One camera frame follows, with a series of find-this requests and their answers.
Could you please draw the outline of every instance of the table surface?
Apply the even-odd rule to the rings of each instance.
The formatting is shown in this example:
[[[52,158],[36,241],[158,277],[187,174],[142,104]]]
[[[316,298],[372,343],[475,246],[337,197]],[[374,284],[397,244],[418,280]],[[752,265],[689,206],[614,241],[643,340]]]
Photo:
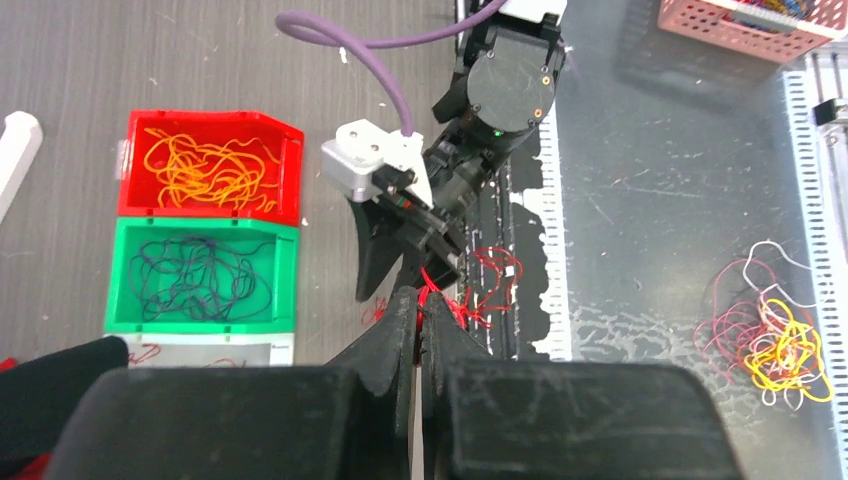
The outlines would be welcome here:
[[[568,8],[558,108],[575,360],[687,367],[749,478],[840,478],[829,405],[765,407],[741,370],[728,384],[693,342],[711,282],[754,243],[808,263],[781,75],[798,65],[658,30],[653,0]],[[757,256],[814,303],[809,272],[773,249]],[[738,272],[723,279],[719,312],[743,286]]]
[[[0,357],[31,359],[102,334],[116,144],[133,109],[258,110],[303,130],[295,360],[323,362],[364,330],[353,218],[320,178],[319,148],[343,123],[394,129],[398,119],[353,58],[280,34],[274,16],[287,9],[370,36],[454,21],[447,0],[2,2],[0,112],[35,115],[44,143],[0,228]],[[453,49],[445,40],[380,53],[427,138],[440,131],[430,106],[450,82]]]
[[[750,478],[836,478],[827,407],[765,409],[753,389],[721,384],[691,342],[711,278],[751,244],[772,238],[804,260],[778,72],[658,32],[657,5],[574,1],[564,21],[574,47],[558,98],[574,357],[693,368]],[[342,123],[397,119],[357,62],[276,31],[274,15],[290,8],[370,36],[454,15],[450,0],[3,2],[0,112],[34,114],[45,141],[0,227],[0,357],[101,334],[116,143],[142,108],[260,110],[306,133],[295,359],[322,362],[363,331],[353,219],[320,178],[318,148]],[[380,56],[433,138],[429,107],[449,81],[453,42]]]

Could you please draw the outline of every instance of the black fabric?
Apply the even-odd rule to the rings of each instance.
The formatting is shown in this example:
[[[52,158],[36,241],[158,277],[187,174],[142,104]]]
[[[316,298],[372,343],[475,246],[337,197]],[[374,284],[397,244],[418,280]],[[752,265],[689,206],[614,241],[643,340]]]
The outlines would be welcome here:
[[[44,478],[343,478],[363,395],[341,367],[115,370],[80,402]]]
[[[126,343],[108,337],[0,373],[0,472],[53,450],[83,394],[127,358]]]

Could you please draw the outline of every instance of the white string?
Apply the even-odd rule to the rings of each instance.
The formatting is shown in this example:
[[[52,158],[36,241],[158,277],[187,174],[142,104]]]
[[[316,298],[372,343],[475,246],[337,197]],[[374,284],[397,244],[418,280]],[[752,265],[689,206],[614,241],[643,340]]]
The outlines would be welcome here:
[[[763,240],[762,242],[757,242],[757,243],[755,243],[755,244],[751,247],[751,251],[750,251],[750,252],[748,252],[748,260],[746,260],[746,261],[745,261],[745,266],[744,266],[744,267],[742,267],[742,278],[744,278],[744,279],[745,279],[745,282],[746,282],[748,285],[750,285],[750,287],[751,287],[751,288],[753,288],[753,289],[754,289],[755,291],[757,291],[757,292],[760,292],[761,294],[764,294],[764,293],[766,293],[766,292],[768,292],[768,291],[770,291],[770,290],[772,290],[772,289],[775,289],[775,290],[777,290],[778,292],[780,292],[780,293],[784,296],[784,298],[786,298],[786,300],[787,300],[789,303],[791,303],[792,305],[795,305],[796,307],[799,307],[799,308],[816,308],[816,305],[817,305],[817,304],[815,304],[815,303],[814,303],[814,304],[812,304],[812,305],[802,305],[802,304],[800,304],[800,303],[796,302],[796,301],[795,301],[795,299],[793,299],[793,298],[792,298],[792,297],[791,297],[788,293],[786,293],[786,291],[785,291],[785,290],[783,290],[783,287],[781,287],[781,286],[780,286],[780,284],[778,284],[778,283],[775,283],[774,285],[771,285],[771,286],[769,286],[769,287],[766,287],[765,289],[760,289],[760,287],[758,287],[758,286],[757,286],[757,285],[756,285],[756,284],[755,284],[755,283],[754,283],[754,282],[750,279],[750,277],[748,277],[748,267],[749,267],[749,266],[751,266],[751,262],[754,260],[754,250],[756,250],[756,249],[757,249],[757,247],[760,247],[760,246],[763,246],[763,245],[771,245],[771,246],[773,246],[773,247],[777,248],[777,249],[780,251],[780,254],[783,256],[783,258],[784,258],[787,262],[791,263],[792,265],[795,265],[796,267],[803,268],[804,270],[811,270],[811,268],[810,268],[810,267],[808,267],[807,265],[804,265],[804,264],[802,264],[802,263],[798,263],[798,262],[796,262],[795,260],[792,260],[792,258],[791,258],[791,257],[790,257],[790,256],[786,253],[786,251],[783,249],[783,246],[781,246],[779,243],[777,243],[777,242],[773,242],[773,241],[771,241],[771,240]],[[768,309],[769,309],[769,313],[774,314],[774,312],[772,312],[772,311],[771,311],[771,309],[768,307],[768,305],[766,305],[766,308],[768,308]],[[775,316],[776,316],[777,318],[781,318],[781,319],[783,319],[783,320],[786,320],[786,319],[784,319],[783,317],[779,317],[779,316],[777,316],[777,315],[775,315]]]

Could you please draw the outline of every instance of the purple cable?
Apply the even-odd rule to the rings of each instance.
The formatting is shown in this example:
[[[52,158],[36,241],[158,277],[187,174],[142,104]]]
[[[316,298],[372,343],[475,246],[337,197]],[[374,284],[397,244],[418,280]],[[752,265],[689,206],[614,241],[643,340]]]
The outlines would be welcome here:
[[[449,27],[433,32],[401,38],[360,40],[335,23],[307,12],[291,11],[277,15],[274,23],[286,35],[304,42],[328,47],[344,47],[377,77],[400,116],[400,133],[404,137],[415,132],[415,122],[409,102],[389,68],[370,49],[399,48],[434,42],[473,28],[494,15],[507,0],[493,0],[476,14]]]
[[[400,47],[412,47],[414,45],[421,45],[424,43],[435,42],[436,40],[442,40],[444,38],[453,37],[454,35],[458,35],[466,30],[470,30],[477,25],[485,22],[492,15],[497,13],[497,11],[507,2],[508,0],[492,0],[488,5],[483,7],[479,12],[474,15],[466,18],[465,20],[455,23],[449,27],[442,28],[440,30],[434,30],[432,32],[427,33],[419,33],[417,35],[410,35],[408,37],[400,37],[400,38],[369,38],[366,40],[359,40],[366,47],[373,50],[382,50],[388,48],[400,48]],[[307,29],[298,28],[298,25],[290,25],[289,22],[286,22],[284,19],[285,15],[288,15],[289,12],[281,13],[277,15],[277,28],[280,29],[281,32],[286,35],[296,38],[298,40],[303,40],[304,42],[314,43],[315,45],[324,45],[325,47],[345,47],[347,45],[343,45],[342,42],[336,40],[331,35],[327,34],[327,32],[323,32],[318,29],[309,28]]]

